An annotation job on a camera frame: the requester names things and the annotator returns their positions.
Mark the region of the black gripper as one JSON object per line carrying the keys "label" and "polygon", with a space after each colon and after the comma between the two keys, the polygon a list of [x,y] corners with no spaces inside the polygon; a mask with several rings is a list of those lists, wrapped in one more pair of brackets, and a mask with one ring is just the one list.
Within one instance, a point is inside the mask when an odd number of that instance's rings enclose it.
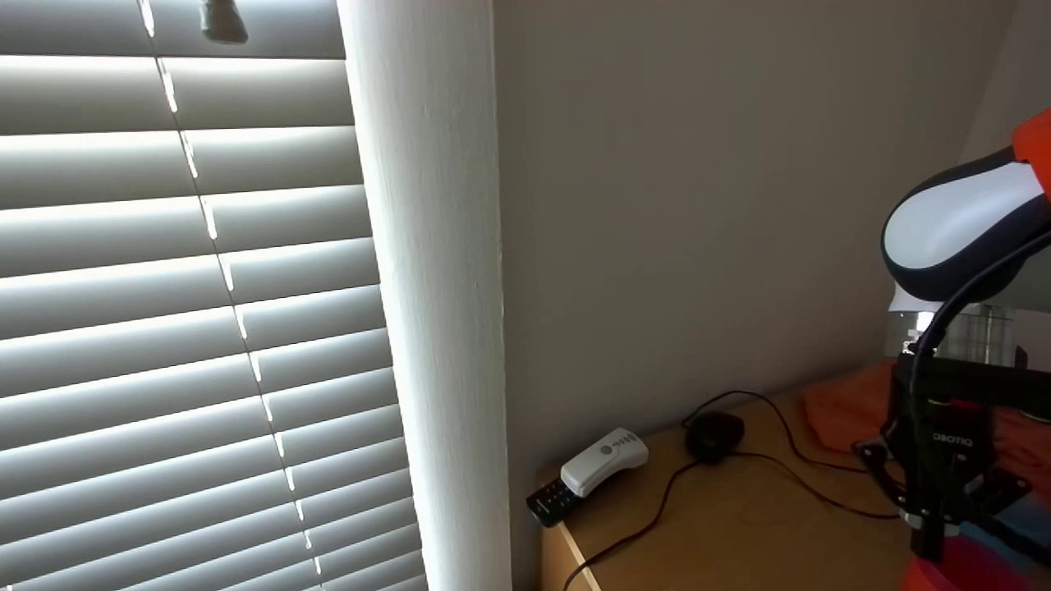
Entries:
{"label": "black gripper", "polygon": [[954,358],[889,365],[887,421],[855,452],[915,526],[910,550],[940,561],[946,521],[1010,509],[1032,482],[1001,471],[997,414],[1051,416],[1051,376]]}

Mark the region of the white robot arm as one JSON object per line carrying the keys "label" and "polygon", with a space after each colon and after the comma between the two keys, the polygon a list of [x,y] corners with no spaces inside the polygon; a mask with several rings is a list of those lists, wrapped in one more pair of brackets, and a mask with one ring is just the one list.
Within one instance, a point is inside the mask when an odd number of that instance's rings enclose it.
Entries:
{"label": "white robot arm", "polygon": [[897,289],[934,301],[929,325],[889,369],[882,442],[857,446],[865,471],[910,526],[910,550],[940,561],[973,521],[1026,559],[1048,552],[1000,512],[1030,482],[997,468],[991,411],[1051,416],[1051,376],[1026,365],[944,358],[951,325],[1001,295],[1051,247],[1051,111],[1026,120],[986,158],[917,184],[884,219],[882,254]]}

